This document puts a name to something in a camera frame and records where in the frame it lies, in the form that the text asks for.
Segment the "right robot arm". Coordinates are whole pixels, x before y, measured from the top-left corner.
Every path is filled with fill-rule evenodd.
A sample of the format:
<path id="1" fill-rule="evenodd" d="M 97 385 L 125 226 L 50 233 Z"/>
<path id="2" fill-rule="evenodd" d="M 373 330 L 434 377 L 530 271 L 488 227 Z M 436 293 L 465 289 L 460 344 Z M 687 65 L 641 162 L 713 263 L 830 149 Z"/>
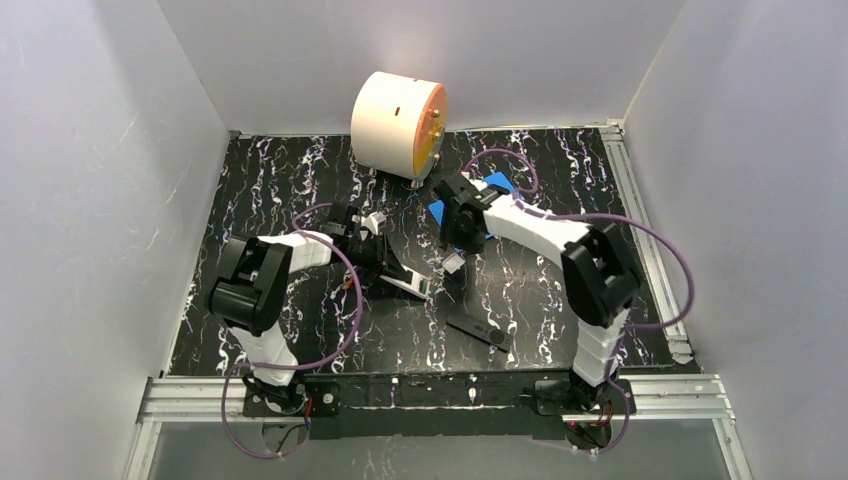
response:
<path id="1" fill-rule="evenodd" d="M 617 368 L 617 345 L 643 282 L 620 232 L 567 220 L 520 201 L 500 185 L 461 173 L 439 181 L 434 193 L 442 203 L 443 246 L 477 255 L 488 238 L 500 237 L 561 269 L 566 299 L 579 319 L 571 382 L 586 394 L 599 392 Z"/>

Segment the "white battery cover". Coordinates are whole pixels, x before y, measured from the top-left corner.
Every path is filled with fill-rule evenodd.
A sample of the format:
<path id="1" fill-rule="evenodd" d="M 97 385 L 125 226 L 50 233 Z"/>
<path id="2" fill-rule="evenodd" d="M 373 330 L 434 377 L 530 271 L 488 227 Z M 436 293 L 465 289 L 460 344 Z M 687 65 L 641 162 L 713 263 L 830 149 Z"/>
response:
<path id="1" fill-rule="evenodd" d="M 443 269 L 449 274 L 455 273 L 461 267 L 463 267 L 464 264 L 465 264 L 465 259 L 458 252 L 451 253 L 450 255 L 445 257 L 444 260 L 442 261 Z"/>

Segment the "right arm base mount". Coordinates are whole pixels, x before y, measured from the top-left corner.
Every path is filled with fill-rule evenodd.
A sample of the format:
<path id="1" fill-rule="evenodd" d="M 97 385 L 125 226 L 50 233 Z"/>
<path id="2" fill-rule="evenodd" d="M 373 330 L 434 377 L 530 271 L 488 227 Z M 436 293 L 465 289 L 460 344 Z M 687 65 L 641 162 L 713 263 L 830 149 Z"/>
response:
<path id="1" fill-rule="evenodd" d="M 637 411 L 631 384 L 618 380 L 615 386 L 602 381 L 590 386 L 580 378 L 537 380 L 529 389 L 534 409 L 543 416 L 589 414 L 596 409 L 612 405 L 614 414 L 623 414 L 625 407 Z"/>

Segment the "white remote control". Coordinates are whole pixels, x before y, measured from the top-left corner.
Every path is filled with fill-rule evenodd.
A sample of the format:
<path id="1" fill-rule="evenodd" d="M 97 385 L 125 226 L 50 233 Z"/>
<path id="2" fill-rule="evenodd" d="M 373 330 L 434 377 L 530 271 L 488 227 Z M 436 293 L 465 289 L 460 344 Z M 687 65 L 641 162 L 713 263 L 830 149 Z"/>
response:
<path id="1" fill-rule="evenodd" d="M 430 278 L 423 276 L 415 270 L 408 268 L 404 268 L 404 270 L 406 272 L 406 276 L 404 278 L 398 279 L 392 276 L 381 275 L 379 276 L 379 279 L 406 293 L 416 296 L 419 299 L 427 300 L 430 297 Z M 422 278 L 427 278 L 429 280 L 429 293 L 427 295 L 422 295 L 418 292 L 418 283 Z"/>

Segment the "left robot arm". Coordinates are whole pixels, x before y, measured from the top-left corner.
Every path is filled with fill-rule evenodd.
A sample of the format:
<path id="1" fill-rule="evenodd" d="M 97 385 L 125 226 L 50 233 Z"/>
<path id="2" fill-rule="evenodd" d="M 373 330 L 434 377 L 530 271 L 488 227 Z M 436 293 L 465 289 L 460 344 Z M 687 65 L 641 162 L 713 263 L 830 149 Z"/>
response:
<path id="1" fill-rule="evenodd" d="M 415 287 L 416 275 L 402 265 L 374 213 L 343 202 L 322 203 L 327 216 L 318 229 L 277 236 L 234 235 L 224 245 L 206 306 L 238 340 L 253 365 L 255 382 L 286 387 L 303 367 L 290 350 L 278 323 L 289 275 L 336 262 L 353 267 L 353 284 L 376 279 Z"/>

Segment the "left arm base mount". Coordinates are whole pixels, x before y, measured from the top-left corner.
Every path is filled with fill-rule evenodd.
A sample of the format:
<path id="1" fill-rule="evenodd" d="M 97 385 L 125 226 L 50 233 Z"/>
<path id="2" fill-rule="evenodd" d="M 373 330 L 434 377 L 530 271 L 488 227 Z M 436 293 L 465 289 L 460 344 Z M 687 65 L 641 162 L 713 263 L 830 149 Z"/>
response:
<path id="1" fill-rule="evenodd" d="M 253 376 L 242 378 L 246 389 L 243 415 L 258 417 L 334 417 L 340 409 L 337 383 L 295 377 L 288 386 L 273 386 Z"/>

